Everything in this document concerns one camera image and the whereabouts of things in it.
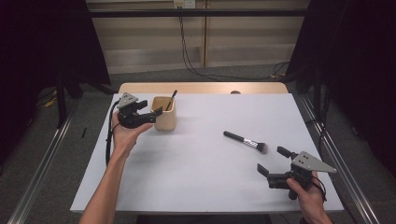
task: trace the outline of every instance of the black brush handle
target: black brush handle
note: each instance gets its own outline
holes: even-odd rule
[[[226,135],[227,137],[231,137],[232,139],[235,139],[236,141],[239,141],[239,142],[244,142],[244,140],[245,140],[245,138],[243,138],[239,135],[236,135],[234,133],[224,132],[224,135]]]

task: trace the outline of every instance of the aluminum rail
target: aluminum rail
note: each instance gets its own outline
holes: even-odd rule
[[[311,119],[314,119],[315,113],[313,112],[313,105],[311,101],[307,97],[303,97],[302,101],[309,117]],[[343,182],[346,185],[346,189],[349,191],[349,194],[351,195],[353,201],[358,207],[359,212],[361,213],[361,217],[364,219],[364,222],[368,224],[380,223],[375,215],[372,206],[370,205],[364,193],[361,191],[361,188],[359,187],[352,173],[350,173],[349,169],[347,168],[347,165],[344,162],[340,152],[338,151],[338,148],[336,147],[334,141],[327,133],[327,131],[323,130],[323,124],[316,122],[315,128],[318,132],[318,135],[323,132],[323,144],[327,149],[330,157],[332,158],[335,168],[343,179]]]
[[[77,111],[79,102],[80,100],[78,99],[74,103],[66,121],[64,122],[62,127],[55,132],[55,135],[53,136],[52,141],[49,144],[43,160],[35,171],[35,175],[30,181],[26,191],[23,193],[20,201],[17,204],[17,207],[14,209],[7,224],[22,224],[26,220],[30,209],[32,208],[32,205],[35,202],[35,198],[41,190],[41,187],[48,173],[48,170],[50,169],[50,165],[56,155],[56,152],[62,141],[64,140],[64,136],[66,135],[67,129],[69,128],[73,115]]]

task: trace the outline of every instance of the metal bar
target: metal bar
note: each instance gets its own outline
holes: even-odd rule
[[[311,119],[315,118],[315,113],[313,112],[313,105],[307,97],[302,98],[303,105],[305,110],[307,111],[309,117]],[[362,218],[364,219],[365,223],[379,223],[378,218],[376,217],[374,210],[370,203],[368,202],[366,196],[361,191],[358,183],[356,182],[355,178],[353,177],[352,173],[350,173],[349,169],[347,168],[346,163],[344,162],[341,154],[339,153],[338,148],[336,147],[334,141],[330,137],[329,133],[326,130],[323,131],[323,124],[316,122],[315,128],[320,135],[323,132],[323,143],[325,148],[327,149],[332,161],[334,162],[335,168],[337,169],[338,173],[340,174],[341,178],[343,179],[349,194],[351,195],[353,201],[355,202],[356,206],[358,207]]]
[[[30,181],[27,190],[23,193],[20,201],[17,204],[17,207],[13,211],[7,224],[22,224],[27,218],[29,211],[35,201],[35,198],[37,197],[38,192],[41,190],[42,184],[48,173],[51,162],[53,161],[53,158],[55,157],[59,146],[64,140],[64,136],[70,125],[71,118],[73,117],[78,108],[79,101],[80,100],[77,100],[75,102],[66,121],[64,122],[62,127],[56,131],[51,143],[49,144],[47,152],[44,155],[43,160],[35,171],[35,175]]]
[[[304,17],[324,16],[329,11],[312,11],[303,8],[291,9],[139,9],[107,10],[91,9],[88,12],[68,11],[70,16],[89,16],[92,18],[129,18],[129,17]]]

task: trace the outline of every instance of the forearm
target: forearm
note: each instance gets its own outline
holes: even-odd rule
[[[125,161],[123,155],[113,153],[79,223],[113,223]]]

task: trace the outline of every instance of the gray floor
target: gray floor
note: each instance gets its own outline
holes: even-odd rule
[[[197,71],[221,76],[257,78],[273,74],[274,67],[254,65],[206,68]],[[114,90],[117,90],[120,84],[124,82],[213,81],[206,77],[194,75],[187,69],[112,75],[110,78],[113,84],[111,88]],[[243,81],[238,78],[214,78],[221,81]],[[267,78],[257,81],[274,80]],[[290,92],[295,93],[294,83],[287,84],[287,87]],[[30,212],[27,217],[23,218],[26,223],[78,222],[79,214],[69,212],[69,208],[76,194],[79,181],[84,174],[85,166],[90,159],[97,135],[103,125],[102,122],[92,121],[104,120],[111,100],[111,96],[106,96],[85,84],[82,85],[82,88],[85,91],[82,99],[67,100],[68,108],[73,107],[73,105],[78,105],[78,107],[67,134],[56,151],[49,170],[45,173],[40,191],[37,193],[32,206],[28,209]],[[302,97],[305,96],[310,98],[312,94],[294,94],[304,120],[309,120],[310,118],[304,112],[301,101]],[[29,186],[30,180],[35,175],[35,170],[46,154],[52,137],[57,131],[56,125],[56,105],[49,108],[42,105],[38,106],[32,125],[3,166],[3,174],[0,176],[0,223],[8,222],[21,196]],[[394,211],[396,211],[396,181],[375,159],[364,139],[359,138],[352,132],[352,124],[349,123],[342,110],[333,101],[330,103],[326,129],[339,149],[347,168],[353,174],[369,204],[373,207],[379,222],[394,223],[396,218],[396,215],[394,215]],[[308,130],[311,132],[314,142],[317,143],[318,133],[314,126],[309,126]],[[322,146],[321,148],[323,160],[332,163],[324,149],[325,147]],[[353,223],[353,218],[358,223],[365,223],[341,177],[335,175],[333,179],[341,199],[352,215],[347,210],[333,213],[331,218],[334,223]],[[300,214],[271,215],[271,219],[273,223],[298,223],[300,216]],[[258,223],[262,220],[260,216],[242,219],[243,221],[239,218],[234,217],[233,222]],[[118,214],[116,223],[134,223],[134,216]]]

